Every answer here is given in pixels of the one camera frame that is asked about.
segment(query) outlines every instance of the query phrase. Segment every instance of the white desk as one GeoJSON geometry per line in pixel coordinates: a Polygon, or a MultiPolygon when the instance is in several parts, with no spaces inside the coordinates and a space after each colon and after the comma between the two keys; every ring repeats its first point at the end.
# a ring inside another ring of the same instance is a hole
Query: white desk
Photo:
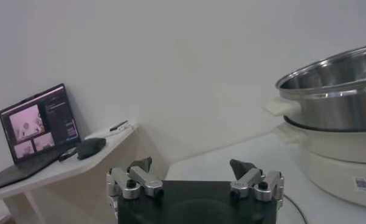
{"type": "MultiPolygon", "coordinates": [[[[50,166],[46,167],[42,171],[38,172],[37,174],[26,180],[0,188],[0,199],[4,199],[8,207],[12,205],[19,207],[19,203],[15,203],[14,201],[11,201],[11,199],[12,197],[19,197],[20,194],[24,194],[29,201],[30,206],[33,208],[37,216],[38,222],[41,224],[48,223],[49,221],[43,217],[43,212],[41,212],[41,208],[36,202],[36,198],[33,196],[33,190],[40,189],[44,186],[47,186],[48,184],[56,183],[58,181],[80,175],[93,169],[95,166],[100,164],[108,155],[110,155],[113,150],[116,149],[133,131],[134,128],[129,127],[117,135],[108,137],[106,139],[106,146],[104,146],[104,148],[100,152],[90,158],[79,161],[77,159],[77,156],[74,155],[69,159],[63,161],[62,163],[58,161],[52,163],[50,166]]],[[[22,208],[15,209],[15,213],[22,213],[22,211],[20,211],[22,210],[22,208]]],[[[26,219],[29,218],[25,217],[25,220],[20,220],[18,223],[32,223],[31,220],[30,222],[28,222],[28,220],[26,219]]]]}
{"type": "Polygon", "coordinates": [[[285,176],[285,194],[301,207],[310,224],[366,224],[366,207],[333,197],[304,176],[299,153],[296,145],[284,145],[276,135],[268,134],[177,162],[170,166],[166,179],[232,181],[229,161],[238,159],[263,170],[280,170],[285,176]]]}

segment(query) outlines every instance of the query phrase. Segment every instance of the barcode label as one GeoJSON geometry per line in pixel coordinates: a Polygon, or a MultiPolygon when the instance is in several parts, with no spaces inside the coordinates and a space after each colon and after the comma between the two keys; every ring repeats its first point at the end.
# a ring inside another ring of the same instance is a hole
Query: barcode label
{"type": "Polygon", "coordinates": [[[356,189],[366,191],[366,178],[365,177],[355,177],[354,183],[356,189]]]}

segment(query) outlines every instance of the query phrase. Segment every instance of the white shelf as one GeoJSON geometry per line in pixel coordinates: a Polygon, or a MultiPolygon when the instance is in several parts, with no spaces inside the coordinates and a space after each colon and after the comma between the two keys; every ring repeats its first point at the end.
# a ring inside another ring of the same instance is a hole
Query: white shelf
{"type": "Polygon", "coordinates": [[[117,135],[107,137],[104,148],[92,157],[78,160],[77,156],[74,155],[62,163],[56,161],[26,180],[0,188],[0,199],[31,191],[92,169],[116,149],[133,131],[134,128],[129,127],[117,135]]]}

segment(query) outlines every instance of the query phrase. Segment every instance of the black computer mouse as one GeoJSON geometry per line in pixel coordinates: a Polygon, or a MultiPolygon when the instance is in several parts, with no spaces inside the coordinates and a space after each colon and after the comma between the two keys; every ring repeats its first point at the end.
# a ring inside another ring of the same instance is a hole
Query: black computer mouse
{"type": "Polygon", "coordinates": [[[76,146],[76,151],[78,152],[78,159],[89,158],[95,155],[106,145],[105,138],[89,138],[82,141],[76,146]]]}

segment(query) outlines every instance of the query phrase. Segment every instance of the cable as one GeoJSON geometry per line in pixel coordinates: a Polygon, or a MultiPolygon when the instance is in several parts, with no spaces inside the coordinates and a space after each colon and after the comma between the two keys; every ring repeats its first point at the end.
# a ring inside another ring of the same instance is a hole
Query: cable
{"type": "Polygon", "coordinates": [[[287,196],[286,194],[283,194],[283,196],[284,196],[284,198],[287,198],[287,200],[289,200],[295,206],[295,208],[297,208],[297,210],[300,213],[300,215],[302,216],[303,221],[305,222],[305,224],[309,224],[309,221],[307,220],[307,218],[305,216],[305,213],[302,212],[302,210],[300,209],[298,204],[293,199],[291,199],[289,196],[287,196]]]}

